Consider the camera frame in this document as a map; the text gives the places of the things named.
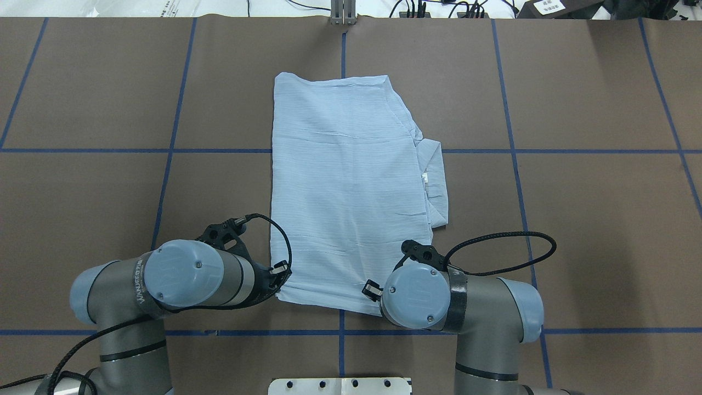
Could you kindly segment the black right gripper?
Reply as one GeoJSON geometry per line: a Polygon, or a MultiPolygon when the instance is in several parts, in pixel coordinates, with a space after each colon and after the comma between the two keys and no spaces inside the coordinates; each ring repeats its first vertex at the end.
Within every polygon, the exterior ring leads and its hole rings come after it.
{"type": "MultiPolygon", "coordinates": [[[[439,253],[433,245],[424,245],[416,240],[405,240],[401,243],[402,257],[396,263],[391,273],[410,265],[424,265],[430,273],[447,273],[448,262],[446,257],[439,253]]],[[[377,282],[368,279],[362,287],[362,295],[372,302],[379,302],[384,288],[377,282]]]]}

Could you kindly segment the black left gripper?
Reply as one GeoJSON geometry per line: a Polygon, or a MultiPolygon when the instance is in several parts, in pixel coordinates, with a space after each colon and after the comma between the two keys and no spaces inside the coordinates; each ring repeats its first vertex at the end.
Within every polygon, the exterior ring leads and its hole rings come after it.
{"type": "Polygon", "coordinates": [[[246,232],[246,223],[251,220],[253,220],[252,217],[240,217],[213,223],[195,239],[224,253],[225,258],[236,258],[240,268],[240,283],[235,294],[231,295],[225,303],[202,302],[197,306],[198,308],[253,307],[272,298],[291,277],[293,255],[290,240],[283,228],[270,217],[262,218],[278,230],[287,249],[287,258],[274,263],[271,267],[264,267],[251,257],[245,242],[241,240],[241,235],[246,232]]]}

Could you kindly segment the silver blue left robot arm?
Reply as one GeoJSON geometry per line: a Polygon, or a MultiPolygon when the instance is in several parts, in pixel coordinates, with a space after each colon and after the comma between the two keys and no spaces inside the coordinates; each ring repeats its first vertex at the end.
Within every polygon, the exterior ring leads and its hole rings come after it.
{"type": "Polygon", "coordinates": [[[250,213],[211,224],[195,239],[171,240],[85,270],[73,281],[70,307],[96,333],[73,346],[35,393],[53,394],[70,379],[78,394],[173,394],[165,318],[254,307],[281,290],[292,262],[282,227],[250,213]],[[256,262],[241,240],[254,218],[283,237],[287,256],[271,267],[256,262]]]}

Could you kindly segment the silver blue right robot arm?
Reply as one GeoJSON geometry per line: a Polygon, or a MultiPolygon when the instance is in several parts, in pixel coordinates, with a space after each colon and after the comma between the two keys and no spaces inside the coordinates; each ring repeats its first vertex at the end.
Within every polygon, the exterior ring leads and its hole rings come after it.
{"type": "Polygon", "coordinates": [[[556,249],[554,238],[537,231],[482,235],[444,254],[432,245],[405,240],[388,279],[383,284],[367,280],[361,292],[396,326],[457,336],[456,394],[569,394],[563,388],[519,382],[518,347],[541,337],[545,310],[533,285],[502,277],[546,260],[556,249]],[[512,237],[541,238],[551,247],[528,262],[492,272],[467,272],[451,263],[464,247],[512,237]]]}

